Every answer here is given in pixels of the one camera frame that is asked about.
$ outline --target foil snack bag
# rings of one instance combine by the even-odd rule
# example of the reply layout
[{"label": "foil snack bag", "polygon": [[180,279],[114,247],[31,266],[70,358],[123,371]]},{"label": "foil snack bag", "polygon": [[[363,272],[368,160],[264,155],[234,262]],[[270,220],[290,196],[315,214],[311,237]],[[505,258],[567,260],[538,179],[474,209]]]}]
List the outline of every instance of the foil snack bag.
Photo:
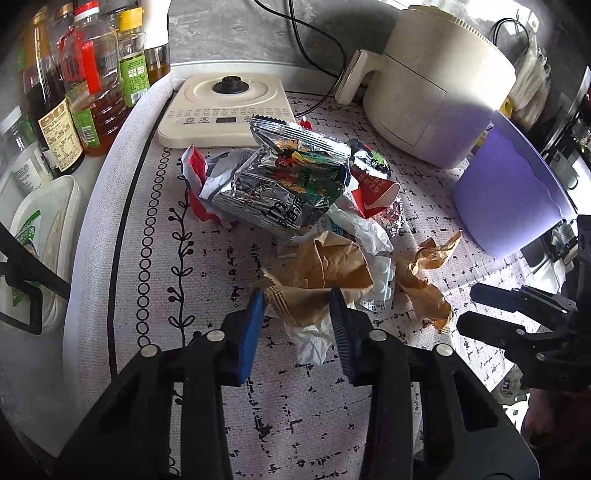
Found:
[{"label": "foil snack bag", "polygon": [[212,203],[276,236],[304,235],[349,185],[350,147],[268,118],[250,129],[261,148]]}]

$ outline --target white tablecloth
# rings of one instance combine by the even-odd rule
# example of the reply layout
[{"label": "white tablecloth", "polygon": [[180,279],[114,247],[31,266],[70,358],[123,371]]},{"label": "white tablecloth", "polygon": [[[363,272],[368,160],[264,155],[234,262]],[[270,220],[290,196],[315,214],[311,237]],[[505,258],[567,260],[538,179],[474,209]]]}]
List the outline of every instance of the white tablecloth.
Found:
[{"label": "white tablecloth", "polygon": [[[117,139],[114,148],[118,150],[107,158],[86,215],[64,340],[64,361],[82,412],[108,385],[109,367],[113,372],[121,370],[147,343],[176,348],[195,330],[218,327],[226,313],[246,305],[249,289],[261,277],[261,266],[278,262],[276,240],[270,234],[247,223],[227,231],[193,216],[185,182],[178,177],[181,151],[163,148],[156,137],[141,168],[136,168],[151,124],[170,91],[169,84],[159,83],[135,107]],[[300,105],[296,110],[316,101],[309,95],[289,98]],[[373,131],[360,107],[328,101],[311,117],[317,131],[343,140],[359,138],[391,162],[402,185],[406,215],[404,232],[393,240],[393,257],[412,258],[426,237],[441,243],[463,228],[452,199],[462,168],[440,170],[397,150]],[[137,185],[121,222],[136,171]],[[121,251],[112,270],[119,231]],[[180,271],[185,276],[180,278]],[[469,291],[475,282],[512,288],[532,277],[520,255],[494,259],[466,230],[453,258],[431,272],[430,278],[447,297],[456,318],[477,310],[525,325],[530,332],[537,327],[524,316],[490,313],[489,308],[471,303]],[[108,315],[109,290],[114,300],[112,315]],[[181,301],[169,298],[177,295]],[[489,389],[511,366],[501,351],[460,336],[454,327],[441,336],[433,327],[423,326],[399,289],[395,289],[392,309],[371,318],[409,345],[431,349],[435,343],[451,344]],[[420,403],[418,392],[413,391],[418,429]],[[223,390],[235,478],[356,479],[370,393],[369,387],[349,385],[334,348],[321,367],[297,365],[281,323],[265,319],[246,385]],[[180,467],[179,412],[175,404],[173,472]]]}]

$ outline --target yellow label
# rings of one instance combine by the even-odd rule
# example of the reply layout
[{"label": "yellow label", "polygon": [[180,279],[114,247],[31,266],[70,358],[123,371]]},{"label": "yellow label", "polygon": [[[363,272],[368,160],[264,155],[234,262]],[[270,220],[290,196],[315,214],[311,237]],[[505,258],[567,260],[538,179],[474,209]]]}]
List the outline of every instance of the yellow label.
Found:
[{"label": "yellow label", "polygon": [[39,126],[47,141],[47,146],[56,158],[61,171],[66,170],[82,153],[82,145],[76,134],[74,122],[66,99],[39,120]]}]

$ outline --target white plastic tray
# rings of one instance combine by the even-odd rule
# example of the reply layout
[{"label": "white plastic tray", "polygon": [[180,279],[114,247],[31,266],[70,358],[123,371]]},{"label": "white plastic tray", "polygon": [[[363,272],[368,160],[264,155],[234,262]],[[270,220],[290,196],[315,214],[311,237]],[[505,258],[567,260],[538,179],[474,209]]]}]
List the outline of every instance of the white plastic tray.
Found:
[{"label": "white plastic tray", "polygon": [[[38,254],[42,262],[57,275],[70,281],[71,251],[74,227],[80,206],[80,189],[74,177],[66,175],[31,192],[19,205],[10,233],[16,235],[23,222],[36,210],[41,211]],[[43,333],[55,329],[65,318],[67,301],[45,288],[43,290]],[[4,313],[29,323],[29,300],[24,298],[12,307],[12,288],[0,281],[0,307]],[[3,324],[8,330],[16,330]]]}]

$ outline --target brown paper wrapper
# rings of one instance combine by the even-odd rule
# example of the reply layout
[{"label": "brown paper wrapper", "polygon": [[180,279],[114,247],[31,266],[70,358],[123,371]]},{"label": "brown paper wrapper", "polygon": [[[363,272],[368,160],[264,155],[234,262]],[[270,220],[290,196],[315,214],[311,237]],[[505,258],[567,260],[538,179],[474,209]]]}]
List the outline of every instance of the brown paper wrapper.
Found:
[{"label": "brown paper wrapper", "polygon": [[428,319],[439,333],[449,333],[453,320],[452,306],[428,278],[418,278],[417,273],[421,270],[435,270],[445,265],[461,238],[462,232],[456,232],[440,247],[433,238],[428,238],[420,244],[421,248],[415,255],[414,262],[396,261],[396,282],[413,304],[417,320]]},{"label": "brown paper wrapper", "polygon": [[288,264],[264,273],[268,304],[294,327],[319,325],[330,316],[331,288],[340,287],[349,304],[374,286],[359,247],[329,231],[300,244]]}]

